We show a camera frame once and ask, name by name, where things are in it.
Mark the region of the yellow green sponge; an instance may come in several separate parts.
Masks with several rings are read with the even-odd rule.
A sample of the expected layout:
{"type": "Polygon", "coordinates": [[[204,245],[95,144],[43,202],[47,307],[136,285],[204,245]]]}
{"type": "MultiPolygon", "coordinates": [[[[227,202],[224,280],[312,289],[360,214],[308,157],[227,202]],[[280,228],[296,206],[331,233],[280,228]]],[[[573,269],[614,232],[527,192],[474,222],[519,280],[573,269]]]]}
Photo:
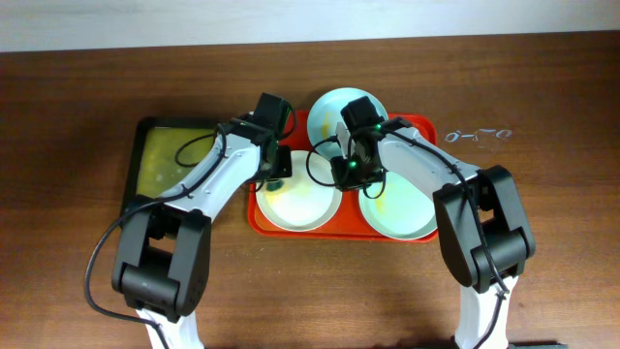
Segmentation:
{"type": "Polygon", "coordinates": [[[285,184],[285,180],[281,178],[268,180],[264,185],[265,191],[276,192],[279,189],[281,189],[284,186],[284,184],[285,184]]]}

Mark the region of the white plate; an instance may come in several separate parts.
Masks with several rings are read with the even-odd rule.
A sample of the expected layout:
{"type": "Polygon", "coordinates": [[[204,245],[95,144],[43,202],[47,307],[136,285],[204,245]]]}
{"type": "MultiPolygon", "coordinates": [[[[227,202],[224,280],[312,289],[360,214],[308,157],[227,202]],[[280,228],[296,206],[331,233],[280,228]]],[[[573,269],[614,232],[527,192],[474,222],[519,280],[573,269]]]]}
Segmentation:
{"type": "Polygon", "coordinates": [[[276,227],[292,232],[313,231],[327,223],[340,207],[343,194],[317,184],[307,173],[307,150],[293,150],[292,175],[279,185],[266,185],[257,194],[261,213],[276,227]]]}

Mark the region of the light blue plate top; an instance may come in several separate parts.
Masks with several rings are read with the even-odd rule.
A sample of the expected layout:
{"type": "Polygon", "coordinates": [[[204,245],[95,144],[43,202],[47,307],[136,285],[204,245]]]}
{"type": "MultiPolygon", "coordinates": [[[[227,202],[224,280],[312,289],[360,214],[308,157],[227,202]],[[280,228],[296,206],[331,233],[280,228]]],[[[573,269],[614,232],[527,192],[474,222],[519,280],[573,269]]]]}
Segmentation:
{"type": "Polygon", "coordinates": [[[388,112],[384,105],[372,94],[359,88],[341,87],[333,89],[319,98],[312,106],[307,117],[307,134],[311,146],[315,146],[317,153],[330,160],[335,156],[342,156],[342,145],[338,143],[323,143],[331,136],[336,135],[339,123],[345,124],[341,111],[353,100],[367,97],[374,106],[382,121],[388,120],[388,112]]]}

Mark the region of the light green plate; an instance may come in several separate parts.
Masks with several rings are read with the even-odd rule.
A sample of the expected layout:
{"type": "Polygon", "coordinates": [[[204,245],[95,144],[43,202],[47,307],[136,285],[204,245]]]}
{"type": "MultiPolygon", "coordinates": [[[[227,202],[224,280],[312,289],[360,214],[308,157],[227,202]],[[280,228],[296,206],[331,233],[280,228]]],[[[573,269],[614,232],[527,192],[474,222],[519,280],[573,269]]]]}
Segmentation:
{"type": "Polygon", "coordinates": [[[426,238],[437,230],[434,205],[417,187],[394,172],[386,185],[360,190],[358,203],[365,221],[379,234],[398,240],[426,238]]]}

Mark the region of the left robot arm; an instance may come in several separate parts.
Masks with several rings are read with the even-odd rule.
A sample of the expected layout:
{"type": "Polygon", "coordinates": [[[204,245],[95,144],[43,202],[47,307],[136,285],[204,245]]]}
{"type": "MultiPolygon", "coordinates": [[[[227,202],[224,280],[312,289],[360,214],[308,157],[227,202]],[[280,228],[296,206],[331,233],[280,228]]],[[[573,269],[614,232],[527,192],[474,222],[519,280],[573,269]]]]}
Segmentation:
{"type": "Polygon", "coordinates": [[[212,147],[185,177],[123,214],[111,283],[153,347],[202,347],[195,310],[209,276],[212,223],[244,183],[291,176],[291,151],[279,142],[295,121],[289,102],[262,94],[254,111],[218,125],[212,147]]]}

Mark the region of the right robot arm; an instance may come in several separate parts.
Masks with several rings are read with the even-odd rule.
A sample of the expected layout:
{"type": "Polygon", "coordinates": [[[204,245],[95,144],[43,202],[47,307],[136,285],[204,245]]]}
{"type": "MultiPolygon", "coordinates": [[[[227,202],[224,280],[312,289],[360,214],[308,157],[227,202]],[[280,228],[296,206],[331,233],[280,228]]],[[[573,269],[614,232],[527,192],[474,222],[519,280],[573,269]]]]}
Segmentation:
{"type": "Polygon", "coordinates": [[[425,139],[411,122],[378,114],[367,97],[346,104],[332,140],[341,191],[366,191],[394,173],[435,210],[443,260],[460,285],[455,348],[508,348],[508,310],[525,262],[536,250],[512,174],[463,163],[425,139]]]}

